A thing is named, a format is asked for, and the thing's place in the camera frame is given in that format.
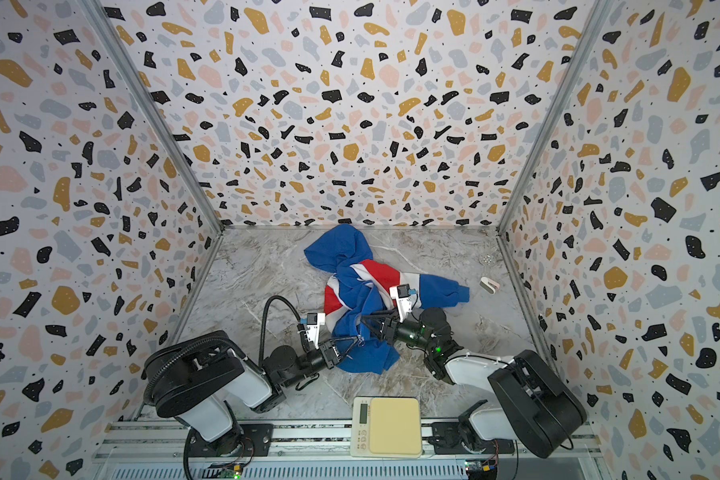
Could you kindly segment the blue red white jacket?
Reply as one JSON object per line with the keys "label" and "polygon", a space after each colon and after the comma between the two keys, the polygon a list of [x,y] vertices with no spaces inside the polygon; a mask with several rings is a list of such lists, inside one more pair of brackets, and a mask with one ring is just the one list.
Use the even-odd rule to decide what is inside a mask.
{"label": "blue red white jacket", "polygon": [[340,224],[322,234],[304,250],[308,263],[330,274],[324,291],[326,326],[334,337],[360,336],[361,344],[339,368],[349,373],[382,374],[399,359],[397,350],[376,338],[360,317],[394,310],[390,289],[408,285],[416,291],[415,306],[450,308],[470,299],[470,289],[458,282],[431,274],[401,272],[374,259],[360,230]]}

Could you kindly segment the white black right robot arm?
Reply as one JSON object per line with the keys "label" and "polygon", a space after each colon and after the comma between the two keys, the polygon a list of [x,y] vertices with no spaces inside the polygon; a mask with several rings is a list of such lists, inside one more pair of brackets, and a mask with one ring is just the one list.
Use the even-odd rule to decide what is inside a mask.
{"label": "white black right robot arm", "polygon": [[480,400],[459,415],[453,434],[437,434],[435,444],[481,452],[498,441],[516,441],[539,457],[573,448],[573,434],[587,422],[581,402],[533,350],[512,357],[473,353],[459,345],[440,308],[402,320],[393,310],[360,318],[371,335],[389,345],[403,343],[423,352],[437,380],[493,394],[500,408]]}

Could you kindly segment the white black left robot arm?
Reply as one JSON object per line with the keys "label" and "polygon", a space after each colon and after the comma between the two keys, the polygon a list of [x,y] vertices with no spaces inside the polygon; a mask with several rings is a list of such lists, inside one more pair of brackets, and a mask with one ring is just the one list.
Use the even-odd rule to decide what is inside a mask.
{"label": "white black left robot arm", "polygon": [[286,389],[303,390],[359,343],[358,337],[330,338],[301,355],[281,345],[255,363],[225,332],[214,331],[152,354],[144,365],[143,401],[159,417],[175,418],[215,442],[241,433],[225,396],[266,413],[285,399]]}

